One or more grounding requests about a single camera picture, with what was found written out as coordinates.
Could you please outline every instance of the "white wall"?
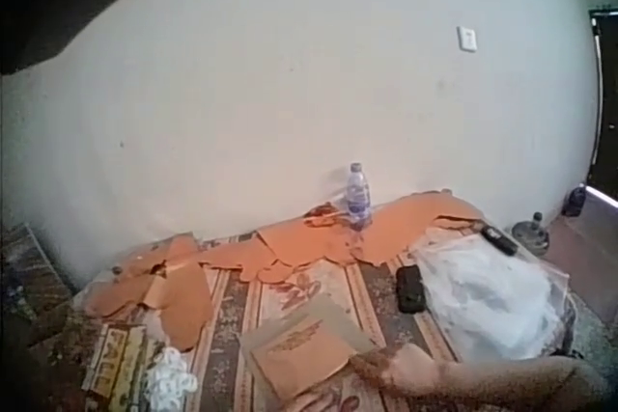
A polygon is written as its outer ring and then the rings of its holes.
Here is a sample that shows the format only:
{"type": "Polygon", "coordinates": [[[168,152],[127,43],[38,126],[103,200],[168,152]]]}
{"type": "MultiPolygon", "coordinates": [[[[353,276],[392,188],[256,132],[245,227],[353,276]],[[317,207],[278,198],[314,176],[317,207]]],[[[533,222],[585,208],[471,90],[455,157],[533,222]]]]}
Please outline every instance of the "white wall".
{"type": "Polygon", "coordinates": [[[555,211],[593,144],[587,3],[119,0],[5,78],[4,217],[79,284],[137,243],[297,215],[355,160],[377,203],[450,187],[501,225],[555,211]]]}

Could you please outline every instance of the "person's arm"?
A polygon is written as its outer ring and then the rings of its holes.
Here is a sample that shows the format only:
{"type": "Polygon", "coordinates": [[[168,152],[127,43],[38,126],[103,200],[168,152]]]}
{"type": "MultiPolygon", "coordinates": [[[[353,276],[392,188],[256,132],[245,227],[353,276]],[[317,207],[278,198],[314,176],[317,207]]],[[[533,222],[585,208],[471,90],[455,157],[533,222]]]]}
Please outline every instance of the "person's arm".
{"type": "Polygon", "coordinates": [[[562,412],[592,407],[609,396],[602,377],[570,358],[458,364],[434,361],[409,343],[355,356],[350,363],[379,388],[426,400],[562,412]]]}

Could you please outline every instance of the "light switch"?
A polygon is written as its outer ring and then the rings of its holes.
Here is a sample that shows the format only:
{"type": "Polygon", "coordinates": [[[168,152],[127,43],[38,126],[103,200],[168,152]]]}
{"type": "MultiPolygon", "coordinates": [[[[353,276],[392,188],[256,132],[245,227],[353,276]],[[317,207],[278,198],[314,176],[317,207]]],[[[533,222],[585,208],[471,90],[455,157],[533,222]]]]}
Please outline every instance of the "light switch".
{"type": "Polygon", "coordinates": [[[476,33],[473,29],[464,28],[459,26],[457,28],[457,34],[460,38],[460,49],[466,52],[476,52],[476,33]]]}

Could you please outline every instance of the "forearm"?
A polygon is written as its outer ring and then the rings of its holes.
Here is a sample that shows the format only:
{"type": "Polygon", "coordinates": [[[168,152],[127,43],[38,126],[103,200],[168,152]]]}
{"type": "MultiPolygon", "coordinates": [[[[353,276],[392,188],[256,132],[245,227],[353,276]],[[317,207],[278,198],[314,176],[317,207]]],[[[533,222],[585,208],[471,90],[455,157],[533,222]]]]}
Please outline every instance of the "forearm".
{"type": "Polygon", "coordinates": [[[587,364],[547,357],[497,364],[445,363],[437,395],[513,409],[578,410],[606,399],[605,381],[587,364]]]}

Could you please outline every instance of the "white crumpled tissue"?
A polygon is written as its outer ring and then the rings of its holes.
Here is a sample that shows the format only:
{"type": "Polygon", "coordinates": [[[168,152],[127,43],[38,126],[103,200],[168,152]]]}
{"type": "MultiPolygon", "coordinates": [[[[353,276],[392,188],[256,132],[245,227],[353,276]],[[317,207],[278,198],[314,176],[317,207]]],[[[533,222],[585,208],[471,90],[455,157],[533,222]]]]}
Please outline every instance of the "white crumpled tissue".
{"type": "Polygon", "coordinates": [[[166,347],[146,372],[146,398],[153,412],[181,410],[185,393],[197,390],[197,378],[175,347],[166,347]]]}

